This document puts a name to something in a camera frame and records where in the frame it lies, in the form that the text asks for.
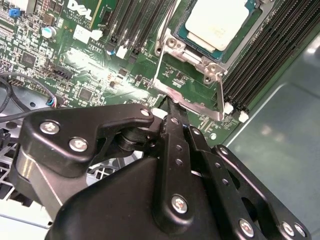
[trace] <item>green circuit board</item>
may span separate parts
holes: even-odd
[[[165,96],[152,89],[150,81],[157,68],[158,57],[154,48],[156,32],[163,18],[158,19],[143,52],[136,63],[131,64],[126,59],[107,54],[106,36],[99,40],[86,36],[101,27],[104,15],[115,9],[117,1],[72,0],[73,3],[84,5],[86,10],[91,10],[92,19],[80,15],[77,10],[71,10],[68,7],[70,1],[38,0],[33,14],[13,18],[8,16],[8,4],[0,0],[0,71],[19,72],[36,78],[64,99],[69,107],[130,103],[140,103],[148,108],[157,107]],[[178,24],[177,19],[189,1],[181,1],[172,24]],[[56,30],[56,36],[51,39],[41,36],[44,16],[48,14],[54,17]],[[33,57],[31,59],[32,67],[26,66],[26,56],[34,57],[34,61]],[[73,72],[73,77],[65,80],[49,75],[43,71],[48,61]],[[215,108],[216,84],[205,85],[203,75],[192,65],[165,55],[158,78],[181,92],[186,100]],[[40,88],[24,79],[14,79],[12,84],[44,94]],[[190,123],[204,133],[211,146],[223,143],[239,126],[238,117],[237,113],[228,115],[219,122],[204,115],[189,113]]]

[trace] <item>cable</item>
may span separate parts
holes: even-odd
[[[46,112],[46,111],[50,111],[50,110],[52,110],[51,107],[45,107],[45,108],[30,110],[29,112],[21,112],[21,113],[9,115],[9,116],[1,116],[0,117],[0,124],[5,123],[5,122],[9,122],[9,121],[13,121],[13,120],[17,120],[17,119],[25,118],[25,117],[30,116],[33,113]]]
[[[28,108],[15,94],[15,91],[13,90],[12,86],[10,85],[10,88],[12,90],[11,93],[11,100],[15,103],[15,105],[22,111],[22,112],[30,112],[30,108]]]
[[[25,75],[23,73],[19,73],[19,72],[7,72],[7,71],[4,71],[4,72],[0,72],[0,77],[21,77],[21,78],[25,78],[27,80],[29,80],[30,82],[36,84],[36,85],[39,85],[42,89],[44,89],[51,98],[54,99],[55,103],[54,103],[54,107],[57,106],[57,97],[45,86],[43,85],[41,82],[39,82],[38,80],[28,76],[28,75]]]
[[[0,113],[2,113],[6,109],[8,103],[10,101],[10,98],[12,95],[12,88],[11,88],[10,84],[6,80],[4,80],[3,78],[0,78],[0,83],[2,83],[5,86],[5,90],[6,90],[5,99],[2,103],[2,105],[0,106]]]

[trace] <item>mounting screw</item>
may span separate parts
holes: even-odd
[[[220,151],[224,154],[224,155],[228,155],[228,151],[227,149],[225,149],[224,147],[220,147]]]
[[[252,226],[247,220],[240,219],[239,225],[245,235],[247,235],[249,238],[254,237],[255,235],[254,229],[252,228]]]
[[[54,135],[60,131],[60,127],[52,121],[45,121],[41,123],[40,130],[45,134]]]
[[[300,233],[304,238],[307,236],[305,231],[298,224],[295,224],[294,227],[298,231],[298,233]]]
[[[145,109],[141,109],[141,113],[142,115],[146,116],[146,117],[149,117],[150,116],[150,113],[148,110],[145,110]]]
[[[171,200],[171,204],[174,210],[176,210],[180,214],[185,214],[188,211],[188,205],[186,203],[186,200],[184,200],[180,196],[177,196],[177,195],[173,196]]]
[[[284,222],[282,223],[282,226],[283,226],[285,232],[286,232],[287,234],[289,234],[291,237],[293,237],[293,236],[295,235],[294,230],[292,229],[292,227],[291,227],[288,223],[286,223],[286,222],[284,221]]]
[[[166,44],[169,48],[173,49],[176,45],[177,45],[177,40],[174,39],[174,38],[169,38],[167,41],[166,41]]]
[[[210,139],[211,139],[211,140],[216,140],[216,138],[217,138],[217,134],[212,133],[212,134],[210,135]]]
[[[69,142],[70,148],[75,151],[75,152],[84,152],[85,150],[88,149],[88,144],[86,140],[80,137],[76,137],[70,140]]]
[[[192,129],[192,131],[193,131],[195,134],[200,135],[200,132],[199,132],[198,129],[194,128],[194,129]]]

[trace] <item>wire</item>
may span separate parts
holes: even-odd
[[[12,88],[11,88],[10,84],[6,80],[4,80],[3,78],[0,78],[0,83],[2,83],[5,86],[5,90],[6,90],[5,99],[2,103],[2,105],[0,106],[0,113],[2,113],[6,109],[6,107],[8,106],[8,103],[9,103],[11,95],[12,95]]]
[[[55,96],[55,94],[53,94],[45,85],[43,85],[41,82],[39,82],[38,80],[25,75],[23,73],[19,73],[19,72],[8,72],[8,71],[4,71],[4,72],[0,72],[0,77],[21,77],[21,78],[25,78],[27,80],[29,80],[30,82],[39,85],[42,89],[44,89],[50,97],[52,97],[54,99],[54,106],[57,106],[57,97]]]
[[[25,118],[25,117],[30,116],[33,113],[46,112],[46,111],[50,111],[50,110],[52,110],[51,107],[45,107],[45,108],[30,110],[28,112],[21,112],[21,113],[9,115],[9,116],[1,116],[0,117],[0,124],[5,123],[5,122],[9,122],[9,121],[13,121],[13,120],[17,120],[17,119]]]
[[[169,26],[170,20],[174,16],[177,2],[178,2],[178,0],[173,0],[172,5],[170,6],[170,9],[168,11],[168,15],[165,18],[165,23],[164,23],[164,26],[163,26],[163,29],[162,29],[162,32],[161,32],[161,35],[160,35],[160,44],[161,45],[164,45],[166,31],[167,31],[167,28]]]

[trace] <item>microchip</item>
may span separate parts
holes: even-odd
[[[50,14],[45,14],[43,16],[43,23],[45,23],[46,25],[52,26],[54,24],[54,16],[50,15]]]
[[[20,62],[22,65],[32,69],[35,66],[36,59],[37,58],[30,53],[23,52]]]
[[[55,9],[54,9],[54,12],[56,13],[56,14],[61,14],[62,13],[62,8],[63,8],[63,5],[62,4],[60,4],[60,3],[58,3],[56,6],[55,6]]]
[[[178,80],[181,80],[183,77],[184,77],[184,75],[183,75],[181,72],[179,72],[179,73],[176,75],[176,79],[178,79]]]
[[[136,80],[137,82],[140,82],[140,81],[142,80],[142,76],[140,76],[140,75],[136,76],[136,77],[135,77],[135,80]]]
[[[85,101],[90,101],[90,98],[92,97],[92,92],[85,89],[85,88],[82,88],[81,91],[80,91],[80,94],[79,94],[79,98],[82,99],[82,100],[85,100]]]
[[[127,71],[121,68],[119,70],[119,74],[125,77],[127,75]]]
[[[49,4],[49,9],[52,10],[52,11],[54,11],[55,8],[56,8],[56,4],[57,4],[56,1],[51,0],[51,1],[50,1],[50,4]]]

